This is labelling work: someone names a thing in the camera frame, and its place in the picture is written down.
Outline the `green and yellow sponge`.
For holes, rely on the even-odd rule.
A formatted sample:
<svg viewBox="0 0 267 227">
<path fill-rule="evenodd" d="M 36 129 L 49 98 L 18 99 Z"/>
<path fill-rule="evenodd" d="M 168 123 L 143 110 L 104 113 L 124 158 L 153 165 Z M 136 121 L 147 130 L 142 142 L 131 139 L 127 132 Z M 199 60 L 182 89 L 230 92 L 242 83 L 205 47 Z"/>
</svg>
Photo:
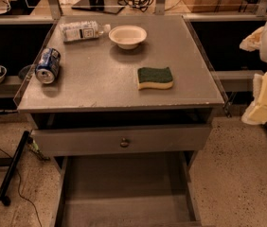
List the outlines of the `green and yellow sponge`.
<svg viewBox="0 0 267 227">
<path fill-rule="evenodd" d="M 137 85 L 139 90 L 166 90 L 173 86 L 173 76 L 168 67 L 141 67 L 137 69 Z"/>
</svg>

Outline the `grey top drawer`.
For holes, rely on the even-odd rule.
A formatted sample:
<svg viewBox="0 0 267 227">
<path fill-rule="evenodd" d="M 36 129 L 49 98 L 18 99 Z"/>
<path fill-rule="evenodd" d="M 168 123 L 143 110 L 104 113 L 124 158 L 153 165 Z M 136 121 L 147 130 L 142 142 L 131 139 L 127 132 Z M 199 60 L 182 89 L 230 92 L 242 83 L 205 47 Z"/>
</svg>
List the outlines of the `grey top drawer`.
<svg viewBox="0 0 267 227">
<path fill-rule="evenodd" d="M 211 126 L 160 125 L 35 130 L 32 137 L 47 156 L 81 156 L 200 150 Z"/>
</svg>

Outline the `grey drawer cabinet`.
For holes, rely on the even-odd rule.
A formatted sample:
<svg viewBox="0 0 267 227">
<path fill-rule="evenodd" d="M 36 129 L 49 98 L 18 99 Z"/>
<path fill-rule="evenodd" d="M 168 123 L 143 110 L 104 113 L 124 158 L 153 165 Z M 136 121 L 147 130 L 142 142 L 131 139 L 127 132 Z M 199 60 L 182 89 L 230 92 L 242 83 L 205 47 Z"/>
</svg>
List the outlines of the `grey drawer cabinet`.
<svg viewBox="0 0 267 227">
<path fill-rule="evenodd" d="M 215 110 L 223 104 L 222 90 L 188 21 L 179 15 L 100 15 L 99 20 L 110 26 L 140 26 L 147 38 L 136 49 L 124 50 L 107 38 L 67 44 L 54 31 L 48 43 L 62 56 L 58 79 L 49 85 L 32 79 L 18 106 L 32 131 L 211 126 Z M 141 67 L 168 67 L 173 86 L 139 90 Z M 182 152 L 189 175 L 199 151 L 164 152 Z"/>
</svg>

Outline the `round brass drawer knob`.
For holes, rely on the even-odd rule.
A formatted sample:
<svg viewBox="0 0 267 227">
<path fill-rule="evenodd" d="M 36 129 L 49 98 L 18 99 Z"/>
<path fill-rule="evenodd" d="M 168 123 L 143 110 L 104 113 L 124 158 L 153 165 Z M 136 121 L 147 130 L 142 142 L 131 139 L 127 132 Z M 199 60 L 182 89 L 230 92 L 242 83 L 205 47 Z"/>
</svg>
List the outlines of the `round brass drawer knob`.
<svg viewBox="0 0 267 227">
<path fill-rule="evenodd" d="M 122 148 L 127 148 L 130 145 L 130 140 L 127 138 L 122 138 L 120 142 L 120 146 Z"/>
</svg>

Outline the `grey open middle drawer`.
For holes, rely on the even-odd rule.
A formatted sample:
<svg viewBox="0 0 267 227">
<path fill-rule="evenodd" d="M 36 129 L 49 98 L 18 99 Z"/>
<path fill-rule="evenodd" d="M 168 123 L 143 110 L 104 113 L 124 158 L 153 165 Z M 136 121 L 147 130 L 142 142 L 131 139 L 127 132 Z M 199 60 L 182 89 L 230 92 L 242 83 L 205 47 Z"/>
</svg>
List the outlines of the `grey open middle drawer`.
<svg viewBox="0 0 267 227">
<path fill-rule="evenodd" d="M 185 155 L 64 158 L 50 227 L 202 227 Z"/>
</svg>

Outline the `white paper bowl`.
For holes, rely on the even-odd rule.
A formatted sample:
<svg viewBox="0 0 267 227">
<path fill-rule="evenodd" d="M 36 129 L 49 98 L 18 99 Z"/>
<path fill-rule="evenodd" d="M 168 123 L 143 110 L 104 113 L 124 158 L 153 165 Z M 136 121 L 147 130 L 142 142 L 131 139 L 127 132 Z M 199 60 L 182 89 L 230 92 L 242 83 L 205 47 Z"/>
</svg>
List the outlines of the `white paper bowl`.
<svg viewBox="0 0 267 227">
<path fill-rule="evenodd" d="M 147 32 L 139 26 L 117 26 L 109 32 L 109 38 L 118 47 L 131 50 L 146 40 Z"/>
</svg>

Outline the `black monitor stand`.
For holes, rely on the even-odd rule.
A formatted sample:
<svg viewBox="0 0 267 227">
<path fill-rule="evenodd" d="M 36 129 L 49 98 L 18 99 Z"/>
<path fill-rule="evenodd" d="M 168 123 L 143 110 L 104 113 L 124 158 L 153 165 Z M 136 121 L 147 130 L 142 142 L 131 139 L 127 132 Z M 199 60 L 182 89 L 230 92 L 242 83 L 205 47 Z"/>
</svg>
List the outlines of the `black monitor stand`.
<svg viewBox="0 0 267 227">
<path fill-rule="evenodd" d="M 80 0 L 71 9 L 119 14 L 124 6 L 120 5 L 118 0 Z"/>
</svg>

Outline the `clear plastic water bottle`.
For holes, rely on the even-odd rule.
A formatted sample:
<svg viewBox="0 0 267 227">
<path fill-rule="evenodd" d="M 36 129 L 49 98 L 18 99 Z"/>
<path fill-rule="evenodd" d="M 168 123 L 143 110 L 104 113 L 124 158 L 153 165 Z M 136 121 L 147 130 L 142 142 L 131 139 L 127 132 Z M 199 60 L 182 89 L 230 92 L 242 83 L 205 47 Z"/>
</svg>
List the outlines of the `clear plastic water bottle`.
<svg viewBox="0 0 267 227">
<path fill-rule="evenodd" d="M 97 21 L 80 21 L 60 25 L 63 40 L 68 42 L 97 39 L 111 31 L 109 24 L 101 25 Z"/>
</svg>

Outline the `blue soda can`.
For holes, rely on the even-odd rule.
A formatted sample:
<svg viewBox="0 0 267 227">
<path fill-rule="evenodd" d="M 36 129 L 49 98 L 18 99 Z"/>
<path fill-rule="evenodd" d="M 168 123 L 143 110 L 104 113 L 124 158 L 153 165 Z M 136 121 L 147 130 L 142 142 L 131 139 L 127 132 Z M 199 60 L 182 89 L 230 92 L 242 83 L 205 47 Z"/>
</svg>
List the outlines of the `blue soda can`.
<svg viewBox="0 0 267 227">
<path fill-rule="evenodd" d="M 43 84 L 51 84 L 59 75 L 61 54 L 52 47 L 43 50 L 35 68 L 35 76 Z"/>
</svg>

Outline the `black bar on floor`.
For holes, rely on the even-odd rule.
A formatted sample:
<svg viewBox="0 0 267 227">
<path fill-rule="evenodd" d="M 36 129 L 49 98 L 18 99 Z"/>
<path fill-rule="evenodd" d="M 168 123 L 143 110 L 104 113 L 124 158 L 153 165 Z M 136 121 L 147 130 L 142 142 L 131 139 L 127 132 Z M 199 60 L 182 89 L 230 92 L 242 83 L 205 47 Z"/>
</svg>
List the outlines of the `black bar on floor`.
<svg viewBox="0 0 267 227">
<path fill-rule="evenodd" d="M 21 137 L 21 140 L 18 144 L 17 149 L 15 150 L 15 153 L 13 157 L 11 158 L 11 162 L 9 164 L 8 171 L 4 177 L 4 180 L 0 186 L 0 201 L 3 203 L 4 206 L 10 206 L 11 200 L 9 196 L 7 195 L 7 191 L 9 189 L 10 181 L 16 171 L 17 164 L 21 158 L 23 149 L 25 147 L 25 144 L 27 142 L 27 139 L 29 137 L 29 132 L 24 131 Z"/>
</svg>

